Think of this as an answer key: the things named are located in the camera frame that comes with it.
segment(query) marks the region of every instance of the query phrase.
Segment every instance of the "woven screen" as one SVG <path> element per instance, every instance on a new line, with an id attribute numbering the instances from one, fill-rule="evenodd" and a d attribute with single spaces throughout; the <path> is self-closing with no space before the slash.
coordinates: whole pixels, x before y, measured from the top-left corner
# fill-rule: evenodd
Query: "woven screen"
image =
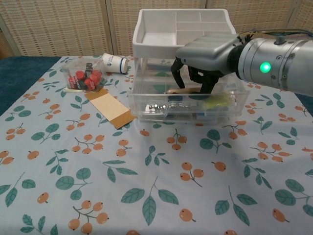
<path id="1" fill-rule="evenodd" d="M 111 0 L 117 51 L 131 55 L 138 13 L 143 8 L 204 8 L 205 0 Z"/>
<path id="2" fill-rule="evenodd" d="M 0 14 L 22 55 L 100 55 L 112 47 L 100 1 L 0 0 Z"/>
<path id="3" fill-rule="evenodd" d="M 285 28 L 292 3 L 293 0 L 213 0 L 212 8 L 227 9 L 236 32 L 240 33 Z"/>
<path id="4" fill-rule="evenodd" d="M 313 0 L 302 0 L 296 17 L 289 27 L 313 32 Z"/>

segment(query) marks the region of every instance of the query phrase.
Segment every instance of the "white paper cup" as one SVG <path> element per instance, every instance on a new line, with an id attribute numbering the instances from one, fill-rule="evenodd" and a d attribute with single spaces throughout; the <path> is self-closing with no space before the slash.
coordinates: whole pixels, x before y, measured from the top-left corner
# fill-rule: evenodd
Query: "white paper cup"
<path id="1" fill-rule="evenodd" d="M 116 55 L 110 55 L 104 53 L 102 55 L 105 72 L 119 72 L 126 73 L 127 71 L 127 59 Z"/>

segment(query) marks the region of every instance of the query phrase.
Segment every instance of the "floral tablecloth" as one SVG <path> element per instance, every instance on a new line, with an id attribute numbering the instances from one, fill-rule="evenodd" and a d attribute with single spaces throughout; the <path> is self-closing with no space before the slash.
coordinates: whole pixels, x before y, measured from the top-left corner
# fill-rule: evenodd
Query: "floral tablecloth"
<path id="1" fill-rule="evenodd" d="M 227 123 L 116 130 L 84 94 L 63 92 L 73 58 L 0 117 L 2 235 L 313 234 L 313 118 L 294 94 L 246 83 L 243 114 Z M 106 83 L 125 105 L 128 59 Z"/>

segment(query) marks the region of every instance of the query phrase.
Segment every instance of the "cardboard piece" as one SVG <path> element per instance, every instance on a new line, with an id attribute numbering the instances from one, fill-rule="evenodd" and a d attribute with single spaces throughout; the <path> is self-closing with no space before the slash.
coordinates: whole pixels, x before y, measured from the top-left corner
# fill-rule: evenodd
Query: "cardboard piece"
<path id="1" fill-rule="evenodd" d="M 101 89 L 99 92 L 90 92 L 85 96 L 116 129 L 136 118 L 129 108 L 109 94 L 108 90 Z"/>

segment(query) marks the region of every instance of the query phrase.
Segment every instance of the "yellow object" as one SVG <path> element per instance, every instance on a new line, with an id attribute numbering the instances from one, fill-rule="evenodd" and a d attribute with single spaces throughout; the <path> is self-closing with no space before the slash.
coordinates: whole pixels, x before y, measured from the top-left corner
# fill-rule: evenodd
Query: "yellow object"
<path id="1" fill-rule="evenodd" d="M 231 104 L 229 94 L 213 94 L 209 98 L 202 101 L 202 107 L 204 110 L 213 109 L 216 107 L 225 107 Z"/>

